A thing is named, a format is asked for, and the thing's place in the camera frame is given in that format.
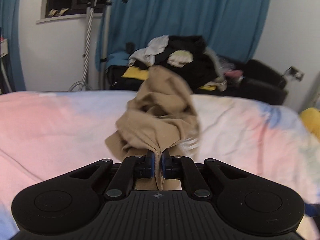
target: bedsheet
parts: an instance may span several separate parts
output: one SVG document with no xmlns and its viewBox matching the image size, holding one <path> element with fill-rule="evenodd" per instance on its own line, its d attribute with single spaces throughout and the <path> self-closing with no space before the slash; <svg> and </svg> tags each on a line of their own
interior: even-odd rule
<svg viewBox="0 0 320 240">
<path fill-rule="evenodd" d="M 0 96 L 0 212 L 24 188 L 103 158 L 130 91 L 17 92 Z M 194 161 L 216 158 L 320 202 L 320 143 L 284 106 L 242 98 L 193 95 L 201 137 Z M 0 216 L 6 233 L 16 232 Z"/>
</svg>

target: pile of clothes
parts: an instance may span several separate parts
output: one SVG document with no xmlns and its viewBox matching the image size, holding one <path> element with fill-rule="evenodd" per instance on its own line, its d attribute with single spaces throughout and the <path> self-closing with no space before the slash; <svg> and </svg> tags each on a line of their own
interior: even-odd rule
<svg viewBox="0 0 320 240">
<path fill-rule="evenodd" d="M 226 79 L 219 58 L 206 46 L 202 36 L 156 37 L 148 46 L 132 53 L 124 78 L 146 80 L 148 69 L 161 65 L 181 76 L 192 90 L 198 88 L 224 91 Z"/>
</svg>

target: yellow cloth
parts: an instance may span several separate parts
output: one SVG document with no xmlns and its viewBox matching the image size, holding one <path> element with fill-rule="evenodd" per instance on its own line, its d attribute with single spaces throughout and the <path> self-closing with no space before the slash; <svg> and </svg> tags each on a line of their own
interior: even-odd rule
<svg viewBox="0 0 320 240">
<path fill-rule="evenodd" d="M 147 80 L 149 77 L 148 70 L 141 70 L 138 67 L 132 66 L 127 69 L 127 71 L 122 75 L 125 78 L 135 78 L 139 80 Z"/>
<path fill-rule="evenodd" d="M 208 90 L 208 91 L 213 91 L 216 89 L 216 86 L 202 86 L 202 87 L 199 87 L 200 89 L 203 89 L 203 90 Z"/>
<path fill-rule="evenodd" d="M 320 112 L 316 108 L 308 108 L 300 114 L 307 130 L 320 140 Z"/>
<path fill-rule="evenodd" d="M 149 77 L 149 71 L 148 70 L 141 70 L 138 67 L 132 66 L 126 70 L 126 72 L 122 75 L 122 77 L 135 78 L 135 79 L 145 81 Z M 203 90 L 214 91 L 216 89 L 216 86 L 208 85 L 208 86 L 202 86 L 199 88 L 203 89 Z"/>
</svg>

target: garment steamer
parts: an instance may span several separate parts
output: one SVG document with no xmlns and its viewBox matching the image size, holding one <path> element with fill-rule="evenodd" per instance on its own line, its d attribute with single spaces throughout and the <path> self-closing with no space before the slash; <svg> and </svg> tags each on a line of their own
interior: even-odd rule
<svg viewBox="0 0 320 240">
<path fill-rule="evenodd" d="M 90 42 L 91 42 L 91 32 L 92 32 L 92 22 L 94 10 L 97 6 L 98 1 L 105 1 L 105 6 L 103 8 L 103 15 L 105 16 L 104 22 L 104 36 L 103 36 L 103 46 L 102 46 L 102 59 L 100 60 L 101 67 L 99 71 L 99 89 L 104 89 L 105 83 L 105 69 L 107 61 L 107 50 L 108 50 L 108 32 L 109 32 L 109 22 L 111 16 L 111 6 L 112 0 L 90 0 L 87 2 L 87 27 L 86 27 L 86 36 L 85 36 L 85 46 L 84 46 L 84 68 L 82 73 L 81 81 L 74 83 L 69 91 L 73 91 L 77 86 L 79 86 L 79 91 L 91 90 L 91 87 L 88 84 L 88 75 L 89 75 L 89 54 L 90 54 Z"/>
</svg>

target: beige cloth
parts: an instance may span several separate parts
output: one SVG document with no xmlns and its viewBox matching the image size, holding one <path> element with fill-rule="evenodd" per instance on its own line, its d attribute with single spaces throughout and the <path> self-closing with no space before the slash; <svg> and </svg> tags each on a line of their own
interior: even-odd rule
<svg viewBox="0 0 320 240">
<path fill-rule="evenodd" d="M 146 149 L 154 152 L 155 178 L 159 190 L 163 190 L 164 180 L 159 165 L 165 149 L 172 147 L 169 152 L 180 152 L 189 157 L 196 154 L 199 125 L 191 93 L 185 80 L 174 72 L 162 66 L 150 67 L 149 78 L 140 86 L 137 96 L 128 102 L 127 111 L 116 122 L 118 131 L 105 141 L 120 160 L 135 154 L 145 155 Z M 153 184 L 141 181 L 144 182 L 138 188 Z"/>
</svg>

